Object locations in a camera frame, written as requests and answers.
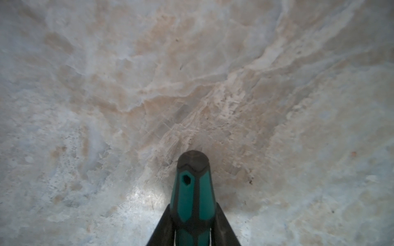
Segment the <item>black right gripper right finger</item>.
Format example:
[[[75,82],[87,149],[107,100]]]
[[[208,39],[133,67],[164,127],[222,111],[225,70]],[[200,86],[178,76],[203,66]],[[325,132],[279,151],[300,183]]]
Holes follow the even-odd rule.
[[[216,203],[216,213],[211,229],[212,246],[241,246],[222,208]]]

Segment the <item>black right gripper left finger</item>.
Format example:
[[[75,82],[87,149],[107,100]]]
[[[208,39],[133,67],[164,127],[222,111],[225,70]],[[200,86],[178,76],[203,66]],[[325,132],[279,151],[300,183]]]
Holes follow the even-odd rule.
[[[146,246],[174,246],[175,227],[168,205]]]

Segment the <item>green black screwdriver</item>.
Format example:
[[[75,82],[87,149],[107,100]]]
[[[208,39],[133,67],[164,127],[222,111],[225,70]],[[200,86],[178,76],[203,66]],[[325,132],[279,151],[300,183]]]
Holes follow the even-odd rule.
[[[209,159],[200,151],[187,151],[178,159],[170,202],[175,244],[209,246],[215,214]]]

